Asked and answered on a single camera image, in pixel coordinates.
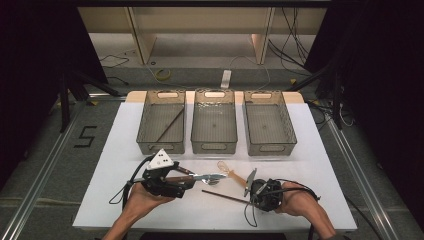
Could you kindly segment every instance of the white tabletop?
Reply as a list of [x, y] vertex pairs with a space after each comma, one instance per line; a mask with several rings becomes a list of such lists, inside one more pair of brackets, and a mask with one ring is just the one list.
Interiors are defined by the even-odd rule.
[[[193, 104], [187, 102], [185, 154], [170, 155], [180, 166], [198, 174], [219, 172], [217, 162], [224, 160], [230, 169], [247, 178], [257, 168], [255, 179], [285, 178], [309, 186], [318, 196], [337, 231], [357, 229], [343, 197], [333, 168], [325, 152], [307, 104], [287, 104], [298, 140], [290, 156], [250, 157], [247, 155], [241, 103], [236, 103], [238, 143], [234, 155], [195, 155], [190, 136]], [[93, 178], [75, 218], [74, 227], [109, 228], [121, 212], [121, 204], [109, 200], [124, 186], [139, 163], [146, 157], [136, 143], [143, 103], [122, 103], [113, 123]], [[223, 179], [214, 186], [197, 182], [182, 199], [176, 199], [152, 211], [133, 225], [145, 231], [207, 232], [288, 232], [306, 231], [309, 223], [303, 217], [255, 210], [258, 227], [245, 220], [245, 204], [203, 193], [209, 190], [239, 199], [244, 189], [233, 179]], [[252, 209], [247, 216], [252, 221]]]

